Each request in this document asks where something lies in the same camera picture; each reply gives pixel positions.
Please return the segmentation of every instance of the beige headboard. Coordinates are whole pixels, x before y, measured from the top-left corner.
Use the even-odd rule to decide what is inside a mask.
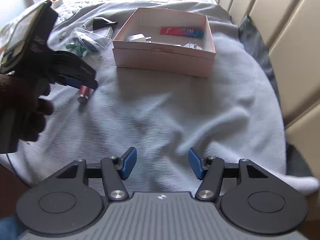
[[[250,15],[260,31],[275,71],[288,140],[320,179],[320,0],[216,1],[233,23]]]

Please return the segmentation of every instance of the gloved hand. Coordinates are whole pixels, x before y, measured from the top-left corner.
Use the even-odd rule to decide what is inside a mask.
[[[49,95],[50,85],[44,96]],[[45,128],[45,115],[53,113],[50,101],[36,98],[24,80],[12,75],[0,74],[0,111],[15,108],[19,111],[31,112],[21,138],[24,141],[37,141],[39,133]]]

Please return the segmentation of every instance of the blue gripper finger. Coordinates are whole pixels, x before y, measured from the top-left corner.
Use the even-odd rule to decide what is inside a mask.
[[[122,180],[126,180],[127,178],[129,178],[130,173],[137,162],[137,149],[135,147],[130,147],[125,152],[125,154],[122,155],[122,158],[123,158],[122,169],[119,170],[118,173]]]
[[[198,157],[198,155],[193,151],[192,148],[189,150],[188,154],[188,160],[189,164],[196,175],[197,179],[203,180],[206,171],[202,168],[201,159]]]

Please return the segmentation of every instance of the small screen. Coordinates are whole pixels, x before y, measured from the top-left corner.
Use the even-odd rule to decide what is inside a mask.
[[[26,39],[26,36],[28,34],[28,30],[31,27],[31,24],[33,23],[34,18],[37,16],[38,11],[40,10],[42,6],[39,6],[32,12],[30,12],[26,17],[24,17],[18,24],[16,25],[13,34],[10,38],[10,41],[7,46],[7,51],[9,51],[12,47],[14,47],[16,44],[20,43],[21,41]]]

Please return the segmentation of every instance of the black cable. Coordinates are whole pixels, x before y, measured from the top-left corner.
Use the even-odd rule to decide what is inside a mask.
[[[9,161],[9,163],[10,163],[10,165],[11,165],[11,168],[12,168],[14,174],[16,174],[17,178],[18,178],[25,186],[27,186],[28,188],[31,188],[30,185],[28,185],[27,183],[25,183],[25,182],[23,181],[23,179],[21,179],[21,177],[19,176],[19,174],[17,173],[16,169],[14,168],[14,166],[13,166],[13,164],[12,164],[12,162],[11,162],[11,160],[10,160],[10,158],[9,158],[9,155],[8,155],[7,153],[6,153],[6,155],[7,155],[8,161]]]

